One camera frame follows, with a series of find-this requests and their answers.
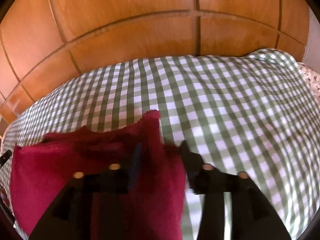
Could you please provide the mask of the dark red embroidered sweater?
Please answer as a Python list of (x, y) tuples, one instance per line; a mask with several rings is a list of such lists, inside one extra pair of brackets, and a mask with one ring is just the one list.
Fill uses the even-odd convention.
[(178, 147), (161, 140), (160, 117), (151, 110), (118, 130), (98, 133), (82, 127), (48, 133), (35, 145), (16, 146), (10, 193), (22, 230), (31, 234), (73, 174), (107, 172), (112, 165), (128, 170), (140, 146), (134, 184), (117, 209), (124, 215), (120, 230), (127, 239), (181, 239), (185, 171)]

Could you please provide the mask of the green white checkered bedspread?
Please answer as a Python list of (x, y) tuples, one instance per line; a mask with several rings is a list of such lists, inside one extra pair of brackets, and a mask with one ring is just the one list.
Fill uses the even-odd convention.
[(119, 129), (156, 109), (166, 142), (186, 141), (223, 172), (246, 171), (297, 239), (319, 209), (319, 101), (303, 71), (275, 49), (114, 64), (31, 105), (8, 127), (1, 150), (82, 126)]

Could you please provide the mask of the floral patterned bed sheet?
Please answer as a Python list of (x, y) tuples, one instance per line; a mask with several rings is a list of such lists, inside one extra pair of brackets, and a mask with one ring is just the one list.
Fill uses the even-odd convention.
[(308, 65), (299, 62), (300, 70), (302, 71), (302, 76), (310, 88), (311, 92), (315, 98), (320, 102), (320, 76), (319, 73), (309, 67)]

